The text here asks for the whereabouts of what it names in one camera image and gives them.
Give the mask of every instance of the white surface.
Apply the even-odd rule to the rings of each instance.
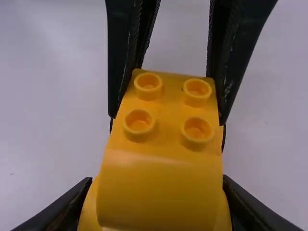
[[[209,1],[163,0],[144,68],[205,74]],[[306,0],[280,0],[227,123],[225,173],[308,230]],[[100,168],[103,0],[0,0],[0,231]]]

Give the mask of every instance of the white background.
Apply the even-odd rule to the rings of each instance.
[[[204,75],[209,0],[162,0],[144,68]],[[227,122],[225,173],[308,230],[307,0],[280,0]],[[103,0],[0,0],[0,231],[87,176],[109,136]]]

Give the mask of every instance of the plastic toy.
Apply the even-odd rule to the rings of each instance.
[[[225,124],[277,0],[211,0],[207,77],[140,69],[160,0],[105,0],[101,171],[15,231],[299,231],[223,175]]]

